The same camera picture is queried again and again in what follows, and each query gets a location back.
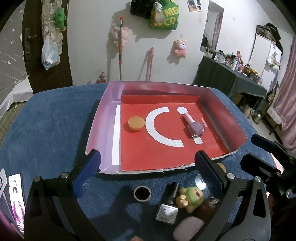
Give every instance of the mirror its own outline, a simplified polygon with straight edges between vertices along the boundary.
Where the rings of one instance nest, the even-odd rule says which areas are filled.
[[[220,35],[223,12],[224,8],[212,1],[209,1],[207,22],[205,24],[200,51],[205,52],[206,48],[216,49]]]

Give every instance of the human hand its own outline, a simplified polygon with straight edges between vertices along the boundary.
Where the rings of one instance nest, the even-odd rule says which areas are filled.
[[[144,240],[139,238],[138,236],[135,236],[130,241],[144,241]]]

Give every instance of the brown wooden door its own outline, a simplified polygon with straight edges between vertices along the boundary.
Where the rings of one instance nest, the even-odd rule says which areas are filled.
[[[62,1],[62,7],[67,16],[68,0]],[[30,28],[30,35],[37,35],[30,41],[30,60],[25,58],[25,66],[29,75],[29,82],[34,93],[56,88],[72,86],[72,76],[68,56],[67,30],[62,32],[63,51],[60,54],[60,63],[45,70],[41,63],[43,35],[41,25],[42,1],[27,0],[22,22],[22,46],[25,50],[25,28]]]

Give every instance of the black nail polish bottle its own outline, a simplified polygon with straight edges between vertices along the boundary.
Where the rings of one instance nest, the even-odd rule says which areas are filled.
[[[172,183],[172,190],[169,193],[168,197],[164,200],[164,202],[159,206],[155,219],[157,221],[161,221],[167,224],[174,224],[179,209],[176,206],[175,199],[179,195],[179,183]]]

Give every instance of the white cabinet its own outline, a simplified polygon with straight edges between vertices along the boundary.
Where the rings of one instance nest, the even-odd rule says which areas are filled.
[[[266,62],[266,58],[273,55],[274,52],[277,52],[276,60],[280,62],[281,51],[278,47],[274,46],[271,40],[260,35],[256,35],[250,64],[252,69],[259,72],[258,75],[262,79],[261,85],[266,89],[266,92],[269,90],[270,84],[276,75],[276,70],[269,66]]]

